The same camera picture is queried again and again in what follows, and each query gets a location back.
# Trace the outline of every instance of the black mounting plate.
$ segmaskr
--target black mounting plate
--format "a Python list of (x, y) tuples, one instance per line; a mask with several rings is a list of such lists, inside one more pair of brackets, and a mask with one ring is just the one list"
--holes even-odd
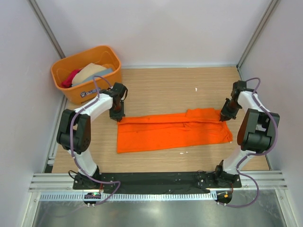
[[(211, 188), (220, 188), (214, 180), (214, 172), (167, 173), (102, 173), (101, 181), (120, 181), (117, 194), (201, 194)], [(104, 184), (104, 193), (112, 193), (118, 184)], [(241, 181), (233, 184), (241, 188)], [(74, 183), (73, 189), (89, 190), (87, 184)]]

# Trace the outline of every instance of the beige cloth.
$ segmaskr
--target beige cloth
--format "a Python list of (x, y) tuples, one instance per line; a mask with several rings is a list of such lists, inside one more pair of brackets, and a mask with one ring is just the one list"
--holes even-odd
[(77, 73), (74, 79), (72, 79), (72, 84), (74, 85), (82, 83), (82, 81), (84, 81), (87, 77), (90, 77), (91, 75), (103, 70), (106, 70), (106, 68), (101, 65), (90, 63), (85, 66), (79, 73)]

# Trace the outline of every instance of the orange cloth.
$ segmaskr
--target orange cloth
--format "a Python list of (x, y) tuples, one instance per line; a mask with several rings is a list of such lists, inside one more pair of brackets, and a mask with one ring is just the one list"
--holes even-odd
[(220, 121), (220, 110), (125, 117), (118, 123), (117, 152), (138, 152), (194, 145), (226, 143), (232, 133)]

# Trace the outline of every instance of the basket label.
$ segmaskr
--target basket label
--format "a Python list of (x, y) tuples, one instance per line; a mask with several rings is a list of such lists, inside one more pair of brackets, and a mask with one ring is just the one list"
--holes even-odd
[(82, 91), (82, 92), (80, 93), (80, 96), (81, 96), (81, 98), (84, 98), (85, 96), (94, 94), (94, 93), (96, 93), (96, 92), (97, 92), (97, 89), (93, 89), (93, 90), (91, 90), (91, 91)]

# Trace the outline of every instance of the metal floor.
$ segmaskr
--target metal floor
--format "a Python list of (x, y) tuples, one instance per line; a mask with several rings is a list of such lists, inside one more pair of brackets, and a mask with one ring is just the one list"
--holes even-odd
[[(246, 204), (255, 190), (234, 191), (231, 204)], [(286, 227), (275, 190), (261, 190), (259, 199), (241, 209), (215, 201), (107, 202), (82, 208), (82, 201), (40, 201), (34, 227)]]

